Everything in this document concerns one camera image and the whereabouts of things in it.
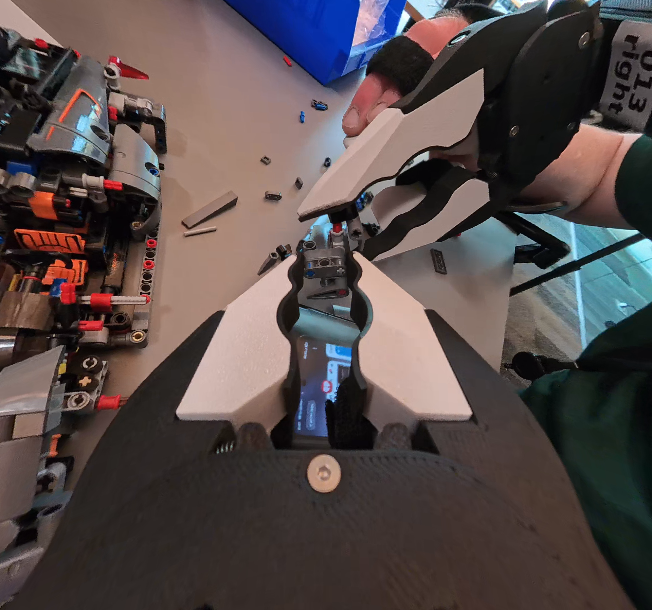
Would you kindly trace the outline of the smartphone with lit screen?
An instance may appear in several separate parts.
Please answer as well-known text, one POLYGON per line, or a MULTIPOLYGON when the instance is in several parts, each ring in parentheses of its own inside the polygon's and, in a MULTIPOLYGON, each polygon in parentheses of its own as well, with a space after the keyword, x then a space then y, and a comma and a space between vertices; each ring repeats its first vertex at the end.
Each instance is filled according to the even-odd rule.
POLYGON ((340 384, 349 376, 352 349, 302 335, 297 340, 301 397, 295 415, 295 434, 327 436, 325 403, 335 402, 340 384))

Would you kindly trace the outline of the person's right hand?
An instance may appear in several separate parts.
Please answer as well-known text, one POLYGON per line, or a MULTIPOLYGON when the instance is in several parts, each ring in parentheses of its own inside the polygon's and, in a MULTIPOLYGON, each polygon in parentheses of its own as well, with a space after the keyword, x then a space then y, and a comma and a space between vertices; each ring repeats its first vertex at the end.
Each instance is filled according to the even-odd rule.
POLYGON ((374 67, 365 76, 343 116, 341 126, 346 136, 358 136, 384 109, 402 98, 404 87, 395 75, 402 68, 406 69, 410 51, 419 57, 428 53, 435 59, 446 44, 468 25, 468 19, 461 12, 448 11, 418 21, 406 33, 389 42, 390 52, 383 54, 383 66, 374 67))

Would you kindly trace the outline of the grey lego wedge panel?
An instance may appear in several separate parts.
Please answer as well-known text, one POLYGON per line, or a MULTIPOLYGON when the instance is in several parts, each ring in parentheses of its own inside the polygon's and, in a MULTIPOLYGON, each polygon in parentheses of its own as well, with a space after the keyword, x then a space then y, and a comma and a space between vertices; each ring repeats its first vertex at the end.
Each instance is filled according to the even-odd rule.
POLYGON ((216 215, 235 207, 238 199, 238 195, 236 195, 233 191, 229 191, 207 203, 199 210, 188 215, 181 221, 181 223, 186 229, 191 230, 199 226, 201 223, 210 220, 216 215))

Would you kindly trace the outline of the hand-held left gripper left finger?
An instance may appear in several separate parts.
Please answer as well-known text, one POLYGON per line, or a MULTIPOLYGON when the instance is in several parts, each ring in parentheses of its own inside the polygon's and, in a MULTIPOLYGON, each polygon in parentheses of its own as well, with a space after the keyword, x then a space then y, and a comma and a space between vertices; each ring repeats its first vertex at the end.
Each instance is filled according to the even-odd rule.
POLYGON ((298 320, 305 257, 288 256, 224 310, 179 405, 182 421, 256 424, 267 435, 298 406, 298 320))

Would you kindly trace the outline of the scattered loose lego pieces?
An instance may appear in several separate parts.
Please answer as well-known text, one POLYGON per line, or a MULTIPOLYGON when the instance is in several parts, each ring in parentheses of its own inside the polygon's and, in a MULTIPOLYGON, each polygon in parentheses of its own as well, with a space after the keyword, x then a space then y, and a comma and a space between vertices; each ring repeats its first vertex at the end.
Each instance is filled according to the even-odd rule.
POLYGON ((306 195, 338 155, 338 97, 281 53, 263 63, 259 84, 252 106, 264 200, 289 202, 306 195))

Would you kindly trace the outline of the black lego piece red pin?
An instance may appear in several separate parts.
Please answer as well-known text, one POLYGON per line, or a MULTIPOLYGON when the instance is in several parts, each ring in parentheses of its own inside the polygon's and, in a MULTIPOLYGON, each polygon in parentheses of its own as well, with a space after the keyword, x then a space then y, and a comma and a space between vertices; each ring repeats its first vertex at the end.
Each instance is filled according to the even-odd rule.
POLYGON ((381 231, 379 225, 375 223, 362 223, 358 217, 344 222, 344 227, 349 241, 356 241, 360 245, 366 240, 377 236, 381 231))

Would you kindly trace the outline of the small lego beam assembly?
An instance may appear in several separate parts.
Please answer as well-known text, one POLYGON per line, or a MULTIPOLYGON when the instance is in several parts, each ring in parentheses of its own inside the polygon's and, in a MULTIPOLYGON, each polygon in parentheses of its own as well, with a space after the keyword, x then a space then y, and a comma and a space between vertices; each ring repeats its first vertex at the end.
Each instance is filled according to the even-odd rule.
POLYGON ((343 299, 349 295, 344 247, 320 248, 313 240, 303 243, 304 285, 311 301, 343 299))

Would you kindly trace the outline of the grey and black lego car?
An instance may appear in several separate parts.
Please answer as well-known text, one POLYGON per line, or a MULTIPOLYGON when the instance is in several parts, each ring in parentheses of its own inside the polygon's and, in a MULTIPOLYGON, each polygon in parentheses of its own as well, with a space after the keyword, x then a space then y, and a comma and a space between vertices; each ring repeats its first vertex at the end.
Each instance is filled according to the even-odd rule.
POLYGON ((75 416, 118 409, 108 351, 149 342, 164 107, 111 56, 1 28, 1 605, 67 505, 75 416))

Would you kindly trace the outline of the person's right forearm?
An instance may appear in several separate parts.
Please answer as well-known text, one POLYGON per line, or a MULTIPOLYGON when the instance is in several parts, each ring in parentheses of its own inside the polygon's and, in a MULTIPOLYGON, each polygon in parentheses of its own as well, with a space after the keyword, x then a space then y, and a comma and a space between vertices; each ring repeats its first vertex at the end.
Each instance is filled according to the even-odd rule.
POLYGON ((617 208, 615 182, 625 155, 639 138, 641 134, 581 125, 560 157, 517 200, 529 205, 564 202, 555 214, 569 222, 632 230, 617 208))

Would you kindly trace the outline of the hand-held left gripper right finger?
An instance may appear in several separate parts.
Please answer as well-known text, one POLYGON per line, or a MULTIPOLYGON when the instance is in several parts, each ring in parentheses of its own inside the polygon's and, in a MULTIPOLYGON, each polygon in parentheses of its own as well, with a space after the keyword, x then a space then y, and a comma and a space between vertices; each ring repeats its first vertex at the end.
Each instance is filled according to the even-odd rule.
POLYGON ((414 431, 421 421, 469 420, 471 407, 426 309, 363 255, 352 257, 370 309, 357 347, 368 391, 364 416, 379 432, 394 423, 414 431))

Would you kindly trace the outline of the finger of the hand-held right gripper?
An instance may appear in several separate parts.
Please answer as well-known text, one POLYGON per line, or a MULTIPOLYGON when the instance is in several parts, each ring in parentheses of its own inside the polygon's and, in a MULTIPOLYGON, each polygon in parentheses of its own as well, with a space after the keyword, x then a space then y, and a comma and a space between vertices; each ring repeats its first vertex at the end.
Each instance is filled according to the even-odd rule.
POLYGON ((480 69, 408 114, 382 111, 314 184, 298 207, 299 220, 346 207, 375 182, 394 178, 414 156, 464 140, 484 94, 480 69))
POLYGON ((371 202, 380 231, 360 248, 371 262, 443 238, 489 202, 488 183, 446 160, 421 161, 397 176, 371 202))

